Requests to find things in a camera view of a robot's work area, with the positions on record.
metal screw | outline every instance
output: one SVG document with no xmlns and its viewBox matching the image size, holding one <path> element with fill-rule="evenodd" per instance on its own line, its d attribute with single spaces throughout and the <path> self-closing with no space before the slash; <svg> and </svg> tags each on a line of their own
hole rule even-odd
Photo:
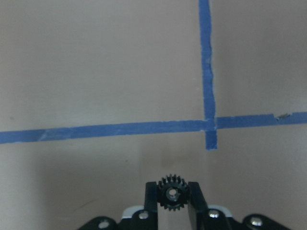
<svg viewBox="0 0 307 230">
<path fill-rule="evenodd" d="M 140 219 L 147 219 L 149 217 L 149 214 L 147 211 L 142 211 L 139 213 L 139 218 Z"/>
<path fill-rule="evenodd" d="M 263 224 L 262 220 L 258 217 L 252 217 L 250 219 L 250 223 L 254 226 L 262 226 L 262 224 Z"/>
<path fill-rule="evenodd" d="M 98 228 L 100 229 L 106 229 L 107 227 L 109 227 L 109 222 L 105 219 L 104 221 L 100 222 L 98 224 Z"/>
<path fill-rule="evenodd" d="M 211 209 L 211 210 L 209 211 L 209 216 L 210 216 L 211 218 L 218 218 L 218 217 L 220 216 L 220 213 L 219 213 L 218 210 Z"/>
</svg>

black bracket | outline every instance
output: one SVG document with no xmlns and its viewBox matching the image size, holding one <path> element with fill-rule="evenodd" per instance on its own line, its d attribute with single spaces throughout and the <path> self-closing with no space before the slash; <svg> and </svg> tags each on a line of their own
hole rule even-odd
<svg viewBox="0 0 307 230">
<path fill-rule="evenodd" d="M 189 182 L 189 218 L 192 230 L 290 230 L 276 221 L 253 214 L 240 223 L 221 209 L 210 208 L 197 182 Z M 108 217 L 96 217 L 79 230 L 158 230 L 157 197 L 159 189 L 156 182 L 147 182 L 144 208 L 135 211 L 116 223 Z"/>
</svg>

gear hub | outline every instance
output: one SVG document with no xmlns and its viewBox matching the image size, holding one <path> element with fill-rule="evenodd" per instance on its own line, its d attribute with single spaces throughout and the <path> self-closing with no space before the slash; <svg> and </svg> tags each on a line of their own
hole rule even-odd
<svg viewBox="0 0 307 230">
<path fill-rule="evenodd" d="M 189 200 L 189 186 L 180 176 L 166 176 L 162 178 L 157 187 L 158 202 L 164 209 L 180 210 Z"/>
</svg>

blue painter's tape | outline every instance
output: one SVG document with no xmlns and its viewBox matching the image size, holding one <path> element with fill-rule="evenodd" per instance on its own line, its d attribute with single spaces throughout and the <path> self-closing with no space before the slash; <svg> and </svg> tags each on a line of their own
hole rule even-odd
<svg viewBox="0 0 307 230">
<path fill-rule="evenodd" d="M 307 112 L 293 113 L 283 119 L 273 114 L 219 117 L 216 123 L 218 129 L 304 124 L 307 123 Z"/>
<path fill-rule="evenodd" d="M 213 92 L 213 73 L 211 68 L 211 16 L 209 0 L 199 0 L 200 31 L 201 31 L 201 62 L 202 62 L 202 88 L 205 119 L 209 121 L 210 131 L 206 131 L 206 149 L 217 149 L 217 134 L 215 118 L 215 99 Z"/>
<path fill-rule="evenodd" d="M 7 131 L 0 132 L 0 144 L 120 135 L 199 132 L 210 130 L 208 124 L 206 121 L 187 120 Z"/>
</svg>

gear teeth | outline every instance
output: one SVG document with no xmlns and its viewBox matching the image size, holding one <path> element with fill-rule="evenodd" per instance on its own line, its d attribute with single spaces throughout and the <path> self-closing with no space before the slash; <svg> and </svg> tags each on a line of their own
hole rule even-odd
<svg viewBox="0 0 307 230">
<path fill-rule="evenodd" d="M 158 182 L 158 202 L 160 206 L 164 207 L 164 209 L 171 210 L 180 210 L 180 208 L 184 208 L 184 204 L 187 204 L 189 201 L 189 185 L 186 184 L 185 180 L 180 176 L 177 177 L 176 174 L 166 175 L 166 177 L 162 177 L 161 181 Z M 180 193 L 179 200 L 171 201 L 169 197 L 166 195 L 166 191 L 169 188 L 178 189 L 177 191 Z"/>
<path fill-rule="evenodd" d="M 170 174 L 170 176 L 166 176 L 166 178 L 167 178 L 167 181 L 169 182 L 169 183 L 171 183 L 172 182 L 172 174 Z"/>
</svg>

